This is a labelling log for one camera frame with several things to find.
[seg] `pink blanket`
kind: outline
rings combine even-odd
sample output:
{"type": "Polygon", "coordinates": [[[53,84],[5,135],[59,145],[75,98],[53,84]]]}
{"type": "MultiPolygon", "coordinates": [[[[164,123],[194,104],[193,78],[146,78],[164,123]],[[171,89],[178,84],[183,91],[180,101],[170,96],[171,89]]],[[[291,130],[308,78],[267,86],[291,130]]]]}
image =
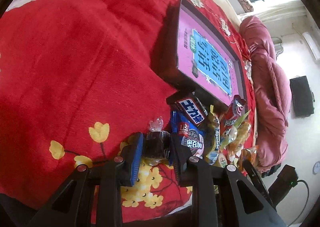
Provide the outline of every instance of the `pink blanket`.
{"type": "Polygon", "coordinates": [[[291,104],[290,84],[276,63],[274,45],[263,23],[255,16],[248,17],[240,25],[240,34],[248,45],[252,60],[258,112],[258,169],[265,172],[281,163],[287,152],[285,132],[291,104]]]}

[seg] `metal screw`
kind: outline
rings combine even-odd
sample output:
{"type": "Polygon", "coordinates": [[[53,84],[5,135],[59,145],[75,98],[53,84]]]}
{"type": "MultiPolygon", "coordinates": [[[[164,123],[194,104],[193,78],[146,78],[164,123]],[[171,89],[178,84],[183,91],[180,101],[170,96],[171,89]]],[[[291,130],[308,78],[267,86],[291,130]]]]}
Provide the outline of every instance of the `metal screw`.
{"type": "Polygon", "coordinates": [[[117,162],[117,163],[120,163],[120,162],[123,161],[123,157],[117,156],[117,157],[115,157],[115,158],[113,159],[113,161],[114,161],[114,162],[117,162]]]}
{"type": "Polygon", "coordinates": [[[85,164],[79,165],[79,166],[77,166],[77,170],[79,172],[86,171],[87,170],[87,166],[85,164]]]}
{"type": "Polygon", "coordinates": [[[190,160],[190,162],[192,162],[192,163],[197,163],[197,162],[199,161],[199,158],[196,157],[196,156],[192,156],[192,157],[189,158],[189,160],[190,160]]]}
{"type": "Polygon", "coordinates": [[[236,171],[236,167],[234,165],[227,165],[227,170],[234,172],[236,171]]]}

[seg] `oreo package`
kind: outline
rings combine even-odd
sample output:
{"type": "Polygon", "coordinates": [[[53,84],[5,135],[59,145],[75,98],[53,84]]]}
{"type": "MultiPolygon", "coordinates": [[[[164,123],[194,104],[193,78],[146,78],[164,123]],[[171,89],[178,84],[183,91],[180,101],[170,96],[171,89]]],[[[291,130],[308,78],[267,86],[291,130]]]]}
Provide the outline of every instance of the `oreo package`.
{"type": "Polygon", "coordinates": [[[198,126],[208,116],[208,112],[192,92],[179,91],[167,98],[167,104],[174,106],[189,121],[198,126]]]}
{"type": "Polygon", "coordinates": [[[171,111],[172,132],[179,136],[181,145],[190,148],[192,155],[202,158],[204,150],[203,132],[192,124],[181,112],[171,111]]]}

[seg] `curtain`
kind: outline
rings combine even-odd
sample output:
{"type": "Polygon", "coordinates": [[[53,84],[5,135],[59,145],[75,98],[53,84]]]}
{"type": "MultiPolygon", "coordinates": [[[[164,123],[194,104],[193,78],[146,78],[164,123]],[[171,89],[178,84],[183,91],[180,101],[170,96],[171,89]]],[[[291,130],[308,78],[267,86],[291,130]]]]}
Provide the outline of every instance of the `curtain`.
{"type": "Polygon", "coordinates": [[[293,0],[267,7],[263,11],[253,11],[250,13],[240,14],[239,18],[243,21],[246,17],[252,15],[257,16],[264,23],[282,20],[285,18],[304,16],[307,15],[307,9],[304,7],[302,1],[293,0]]]}

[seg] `blue snack package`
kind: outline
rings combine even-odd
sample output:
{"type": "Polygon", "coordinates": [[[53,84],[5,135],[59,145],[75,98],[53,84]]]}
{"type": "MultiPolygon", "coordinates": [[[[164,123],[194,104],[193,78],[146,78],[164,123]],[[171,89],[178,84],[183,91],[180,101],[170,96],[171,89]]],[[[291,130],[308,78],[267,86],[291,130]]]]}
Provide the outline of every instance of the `blue snack package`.
{"type": "Polygon", "coordinates": [[[193,156],[202,158],[204,133],[178,111],[171,111],[170,123],[172,132],[179,136],[181,145],[189,147],[193,156]]]}

